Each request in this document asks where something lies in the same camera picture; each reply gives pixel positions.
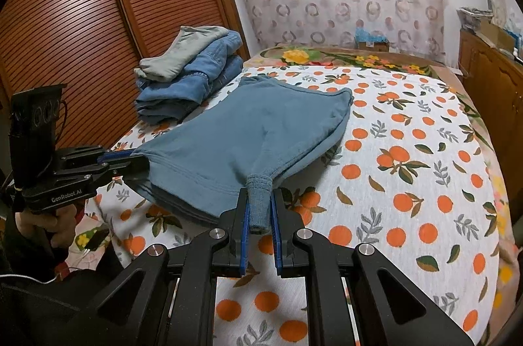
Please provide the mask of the left hand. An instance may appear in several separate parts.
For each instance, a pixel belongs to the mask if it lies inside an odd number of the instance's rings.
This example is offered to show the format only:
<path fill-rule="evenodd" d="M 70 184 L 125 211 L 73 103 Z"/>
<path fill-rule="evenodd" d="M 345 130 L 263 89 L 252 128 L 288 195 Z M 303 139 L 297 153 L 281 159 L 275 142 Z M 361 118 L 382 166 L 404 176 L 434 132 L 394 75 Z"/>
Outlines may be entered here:
<path fill-rule="evenodd" d="M 76 212 L 74 204 L 58 209 L 54 216 L 26 210 L 15 213 L 15 224 L 26 238 L 35 236 L 36 230 L 41 228 L 52 234 L 51 247 L 69 248 L 76 236 Z"/>

